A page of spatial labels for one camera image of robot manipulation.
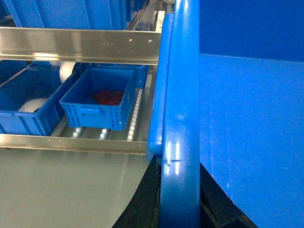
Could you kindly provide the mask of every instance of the blue plastic crate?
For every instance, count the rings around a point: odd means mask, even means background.
[[[145,5],[146,0],[134,0],[134,11],[140,11]]]
[[[28,67],[0,86],[0,133],[47,136],[64,114],[60,98],[76,81],[61,84],[58,67]],[[32,99],[47,98],[34,113],[19,112]]]
[[[0,60],[0,85],[28,65],[27,61]]]
[[[8,16],[10,14],[4,0],[0,0],[0,18]]]
[[[135,98],[134,72],[130,69],[87,69],[60,100],[68,125],[123,130]],[[123,90],[121,104],[98,105],[92,96],[103,89]]]
[[[125,6],[126,6],[127,21],[132,21],[132,16],[133,16],[133,1],[132,0],[126,0],[125,1]]]
[[[5,0],[18,27],[126,29],[121,0]]]
[[[97,67],[135,70],[135,87],[143,89],[146,86],[147,76],[149,72],[148,65],[99,63],[97,64]]]

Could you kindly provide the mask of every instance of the white roller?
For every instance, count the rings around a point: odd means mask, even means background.
[[[41,108],[46,101],[46,98],[30,100],[19,109],[19,112],[33,113],[37,109]]]
[[[107,138],[107,136],[108,136],[108,133],[109,133],[109,129],[104,128],[101,131],[101,134],[99,136],[99,140],[105,140]]]
[[[131,124],[130,124],[130,128],[129,128],[129,132],[128,132],[127,141],[133,141],[133,139],[134,139],[134,132],[135,132],[135,128],[136,128],[137,115],[139,113],[142,94],[143,94],[143,89],[139,89],[138,94],[137,94],[137,98],[136,98],[136,104],[135,104],[133,115],[132,115],[132,120],[131,120]]]
[[[78,138],[79,137],[79,132],[74,132],[73,133],[73,138]]]
[[[76,62],[63,62],[60,67],[59,75],[61,83],[64,83],[71,76]]]

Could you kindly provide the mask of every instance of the grey floor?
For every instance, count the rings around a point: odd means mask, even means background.
[[[0,148],[0,228],[107,228],[132,198],[142,155]]]

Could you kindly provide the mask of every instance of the white roll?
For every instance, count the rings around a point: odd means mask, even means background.
[[[20,109],[19,112],[33,113],[37,109],[41,108],[47,101],[46,98],[33,99],[26,102]]]
[[[49,63],[54,67],[60,67],[62,62],[61,61],[50,61]]]
[[[59,75],[61,83],[64,83],[71,76],[76,62],[62,62]]]

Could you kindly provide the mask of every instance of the crate handle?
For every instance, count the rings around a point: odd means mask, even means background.
[[[79,111],[84,114],[100,114],[98,108],[80,108]]]

